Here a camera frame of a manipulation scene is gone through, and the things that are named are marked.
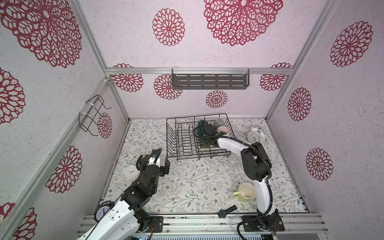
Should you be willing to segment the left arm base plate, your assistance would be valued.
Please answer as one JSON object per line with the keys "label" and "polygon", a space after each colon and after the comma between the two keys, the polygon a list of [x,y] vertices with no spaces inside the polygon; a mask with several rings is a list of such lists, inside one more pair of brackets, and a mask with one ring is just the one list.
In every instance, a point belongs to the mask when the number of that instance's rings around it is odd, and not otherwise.
{"label": "left arm base plate", "polygon": [[161,233],[163,231],[163,216],[150,216],[145,233]]}

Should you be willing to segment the pink tall mug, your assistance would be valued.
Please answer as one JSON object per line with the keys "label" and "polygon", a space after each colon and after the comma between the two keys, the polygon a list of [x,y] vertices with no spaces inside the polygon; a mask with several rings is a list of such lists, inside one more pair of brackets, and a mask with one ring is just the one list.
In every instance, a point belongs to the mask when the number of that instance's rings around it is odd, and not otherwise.
{"label": "pink tall mug", "polygon": [[217,127],[217,135],[218,136],[224,136],[227,135],[230,132],[230,129],[226,126],[219,126]]}

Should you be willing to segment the grey mug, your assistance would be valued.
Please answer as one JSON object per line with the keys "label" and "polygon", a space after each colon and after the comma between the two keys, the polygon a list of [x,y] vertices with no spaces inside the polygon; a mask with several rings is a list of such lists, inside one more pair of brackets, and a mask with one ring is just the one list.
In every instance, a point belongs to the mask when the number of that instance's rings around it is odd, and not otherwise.
{"label": "grey mug", "polygon": [[216,118],[213,123],[213,127],[215,129],[224,126],[225,125],[225,120],[223,118]]}

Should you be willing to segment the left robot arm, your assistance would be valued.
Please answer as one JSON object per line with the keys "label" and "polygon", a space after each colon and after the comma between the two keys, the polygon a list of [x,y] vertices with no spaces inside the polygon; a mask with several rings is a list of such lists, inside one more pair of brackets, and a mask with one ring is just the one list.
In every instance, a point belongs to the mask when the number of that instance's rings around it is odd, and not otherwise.
{"label": "left robot arm", "polygon": [[159,157],[162,149],[152,150],[149,155],[141,155],[136,167],[139,176],[121,194],[118,199],[107,207],[110,209],[102,213],[102,208],[96,211],[97,223],[80,240],[126,240],[135,233],[160,232],[159,225],[162,217],[151,217],[144,210],[144,206],[157,193],[160,177],[169,173],[170,162],[165,160],[161,164]]}

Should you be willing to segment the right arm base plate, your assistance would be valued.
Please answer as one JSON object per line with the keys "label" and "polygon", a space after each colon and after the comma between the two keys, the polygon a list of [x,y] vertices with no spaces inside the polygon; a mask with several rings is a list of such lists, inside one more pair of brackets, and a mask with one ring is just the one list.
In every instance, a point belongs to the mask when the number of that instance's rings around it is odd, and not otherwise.
{"label": "right arm base plate", "polygon": [[285,226],[283,220],[279,214],[279,211],[275,209],[274,212],[266,215],[263,218],[260,218],[256,221],[250,221],[253,218],[256,218],[256,215],[242,216],[242,221],[248,221],[244,224],[244,229],[246,232],[283,232],[285,231]]}

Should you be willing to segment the teal mug cream inside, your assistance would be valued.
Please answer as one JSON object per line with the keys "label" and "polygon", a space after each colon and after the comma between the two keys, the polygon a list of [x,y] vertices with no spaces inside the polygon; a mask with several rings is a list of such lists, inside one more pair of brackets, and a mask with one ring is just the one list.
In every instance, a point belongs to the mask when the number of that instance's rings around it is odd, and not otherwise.
{"label": "teal mug cream inside", "polygon": [[207,125],[207,121],[206,120],[200,120],[198,122],[198,129],[202,129],[205,125]]}

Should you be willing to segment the light green mug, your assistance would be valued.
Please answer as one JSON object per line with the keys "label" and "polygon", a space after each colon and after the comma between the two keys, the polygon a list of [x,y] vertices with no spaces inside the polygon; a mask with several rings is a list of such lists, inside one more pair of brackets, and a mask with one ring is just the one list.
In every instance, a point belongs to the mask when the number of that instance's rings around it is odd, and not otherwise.
{"label": "light green mug", "polygon": [[250,183],[242,183],[239,186],[238,191],[232,194],[232,197],[239,200],[240,202],[249,202],[256,196],[256,190]]}

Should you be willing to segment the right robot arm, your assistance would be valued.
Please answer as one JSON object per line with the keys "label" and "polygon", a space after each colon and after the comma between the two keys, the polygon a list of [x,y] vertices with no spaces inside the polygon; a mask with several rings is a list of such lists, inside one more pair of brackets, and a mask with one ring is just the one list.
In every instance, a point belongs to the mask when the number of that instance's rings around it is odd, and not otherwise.
{"label": "right robot arm", "polygon": [[258,201],[258,217],[256,219],[271,215],[276,209],[269,183],[272,177],[272,163],[263,145],[259,142],[246,143],[234,137],[219,134],[211,124],[194,128],[193,134],[195,138],[241,157],[244,172],[254,182],[256,190]]}

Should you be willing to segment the clear glass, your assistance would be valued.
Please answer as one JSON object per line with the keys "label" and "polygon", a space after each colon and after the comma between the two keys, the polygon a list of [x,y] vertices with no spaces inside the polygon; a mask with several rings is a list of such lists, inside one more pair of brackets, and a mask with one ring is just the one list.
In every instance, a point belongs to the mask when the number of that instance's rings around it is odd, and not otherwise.
{"label": "clear glass", "polygon": [[240,160],[235,155],[230,155],[227,158],[227,164],[231,169],[236,169],[240,164]]}

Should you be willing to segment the black wire dish rack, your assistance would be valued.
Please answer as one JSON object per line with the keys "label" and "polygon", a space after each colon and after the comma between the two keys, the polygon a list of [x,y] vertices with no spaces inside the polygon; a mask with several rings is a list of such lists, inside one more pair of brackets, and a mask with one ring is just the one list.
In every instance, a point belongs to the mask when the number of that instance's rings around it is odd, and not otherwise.
{"label": "black wire dish rack", "polygon": [[217,118],[224,120],[224,126],[235,137],[227,114],[211,114],[166,119],[167,157],[178,160],[229,157],[231,152],[218,147],[208,146],[207,142],[194,136],[194,129],[201,121],[213,124]]}

